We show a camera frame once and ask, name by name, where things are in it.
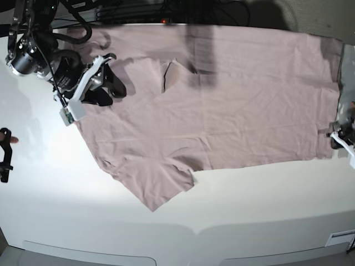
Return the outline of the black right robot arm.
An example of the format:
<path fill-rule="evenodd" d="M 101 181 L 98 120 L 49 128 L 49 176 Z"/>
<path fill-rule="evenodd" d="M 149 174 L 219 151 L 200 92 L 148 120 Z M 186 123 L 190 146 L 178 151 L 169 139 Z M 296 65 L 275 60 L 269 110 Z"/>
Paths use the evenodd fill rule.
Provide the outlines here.
<path fill-rule="evenodd" d="M 8 26 L 6 64 L 17 76 L 35 73 L 53 85 L 53 97 L 61 106 L 60 116 L 66 125 L 85 116 L 84 104 L 111 106 L 115 98 L 126 97 L 126 87 L 113 73 L 109 61 L 113 53 L 96 56 L 84 64 L 74 50 L 61 49 L 59 42 L 83 44 L 92 36 L 92 28 L 79 14 L 102 5 L 101 1 L 84 1 L 75 8 L 73 1 L 15 1 L 11 24 Z M 80 38 L 54 33 L 51 26 L 59 5 L 83 26 Z"/>

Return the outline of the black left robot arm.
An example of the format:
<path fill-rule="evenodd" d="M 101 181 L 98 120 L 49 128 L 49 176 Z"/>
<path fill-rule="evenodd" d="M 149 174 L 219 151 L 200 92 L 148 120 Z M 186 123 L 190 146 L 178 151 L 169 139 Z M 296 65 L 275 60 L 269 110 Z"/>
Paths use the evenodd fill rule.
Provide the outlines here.
<path fill-rule="evenodd" d="M 346 115 L 345 122 L 335 121 L 331 123 L 331 132 L 327 137 L 331 139 L 331 148 L 347 151 L 349 165 L 354 168 L 354 101 L 351 101 L 347 112 L 340 108 L 341 115 Z"/>

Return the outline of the person's fingertip at edge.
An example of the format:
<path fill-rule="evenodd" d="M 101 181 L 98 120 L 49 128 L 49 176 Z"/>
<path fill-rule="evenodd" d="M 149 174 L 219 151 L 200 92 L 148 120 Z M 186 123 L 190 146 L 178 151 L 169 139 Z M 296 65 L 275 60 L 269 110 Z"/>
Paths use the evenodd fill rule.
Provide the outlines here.
<path fill-rule="evenodd" d="M 6 138 L 5 133 L 0 132 L 0 141 L 3 141 L 5 138 Z M 18 143 L 18 141 L 19 141 L 19 140 L 18 140 L 17 137 L 12 136 L 12 137 L 10 138 L 10 143 L 12 143 L 12 144 L 16 144 L 16 143 Z"/>

